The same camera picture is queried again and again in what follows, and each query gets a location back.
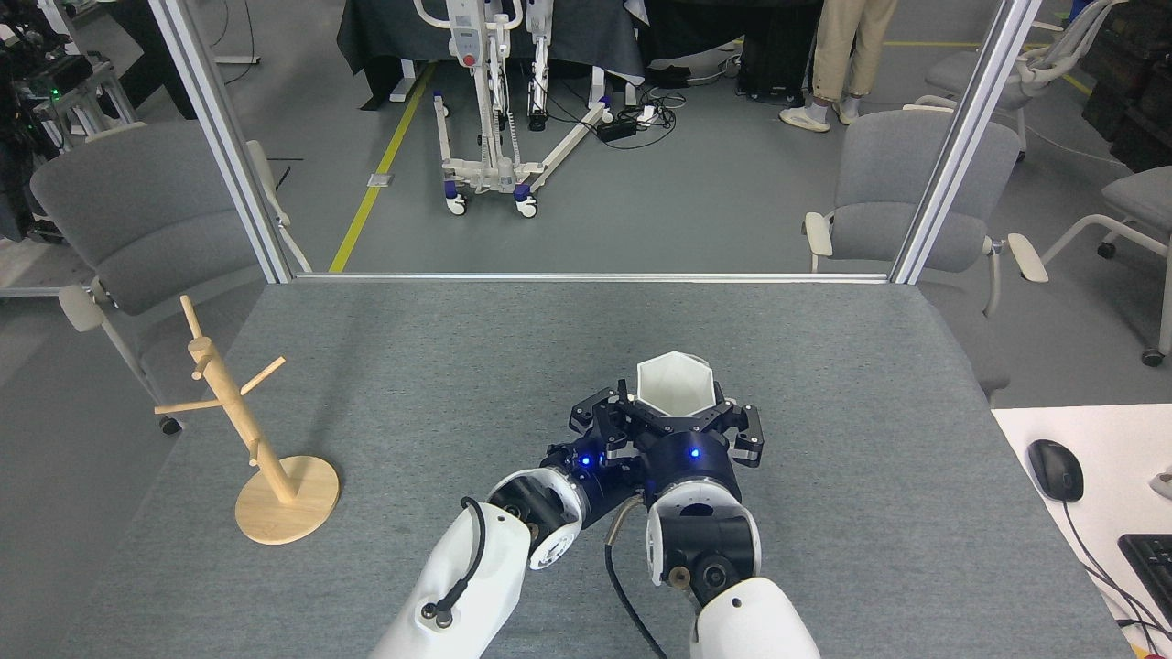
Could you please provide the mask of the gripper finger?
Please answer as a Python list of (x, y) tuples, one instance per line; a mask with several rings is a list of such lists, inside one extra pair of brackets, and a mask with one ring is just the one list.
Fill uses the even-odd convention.
[(648, 405), (602, 402), (604, 458), (640, 458), (672, 433), (666, 419)]
[(757, 405), (720, 401), (706, 413), (706, 430), (717, 434), (732, 462), (748, 468), (759, 467), (765, 451), (765, 432)]
[(568, 427), (584, 437), (595, 433), (600, 439), (627, 439), (628, 402), (624, 388), (604, 387), (570, 408)]

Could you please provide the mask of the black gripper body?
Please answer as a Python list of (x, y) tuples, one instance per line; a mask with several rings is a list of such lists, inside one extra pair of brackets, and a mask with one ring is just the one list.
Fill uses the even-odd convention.
[(551, 444), (546, 466), (568, 477), (582, 500), (582, 526), (590, 528), (633, 496), (642, 496), (642, 466), (636, 458), (606, 458), (599, 439)]
[(645, 498), (657, 500), (672, 485), (709, 478), (741, 500), (728, 447), (728, 439), (716, 432), (684, 430), (641, 439)]

